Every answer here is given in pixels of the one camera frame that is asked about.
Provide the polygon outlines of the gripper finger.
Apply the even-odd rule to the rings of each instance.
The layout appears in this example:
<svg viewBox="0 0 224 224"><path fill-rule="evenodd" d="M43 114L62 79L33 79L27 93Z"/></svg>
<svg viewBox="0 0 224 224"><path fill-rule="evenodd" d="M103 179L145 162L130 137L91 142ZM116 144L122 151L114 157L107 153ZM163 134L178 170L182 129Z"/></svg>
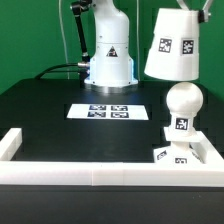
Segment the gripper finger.
<svg viewBox="0 0 224 224"><path fill-rule="evenodd" d="M184 0L176 0L177 3L179 4L179 6L183 9L183 10L189 10L188 6L186 5Z"/></svg>
<svg viewBox="0 0 224 224"><path fill-rule="evenodd" d="M209 9L212 5L214 0L206 0L203 8L199 11L199 22L204 23L208 22L209 18L211 16L211 13L209 12Z"/></svg>

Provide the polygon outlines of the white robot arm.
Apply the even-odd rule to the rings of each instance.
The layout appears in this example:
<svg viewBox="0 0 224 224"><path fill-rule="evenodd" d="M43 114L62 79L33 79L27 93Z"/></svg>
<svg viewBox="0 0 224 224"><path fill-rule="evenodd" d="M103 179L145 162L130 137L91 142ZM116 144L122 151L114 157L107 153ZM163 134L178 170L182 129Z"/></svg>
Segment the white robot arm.
<svg viewBox="0 0 224 224"><path fill-rule="evenodd" d="M184 0L177 9L161 8L144 73L170 81L191 81L199 77L199 25L209 20L214 0L200 10L191 10ZM138 85L134 62L129 56L129 19L113 0L93 0L96 50L90 59L87 88L120 93Z"/></svg>

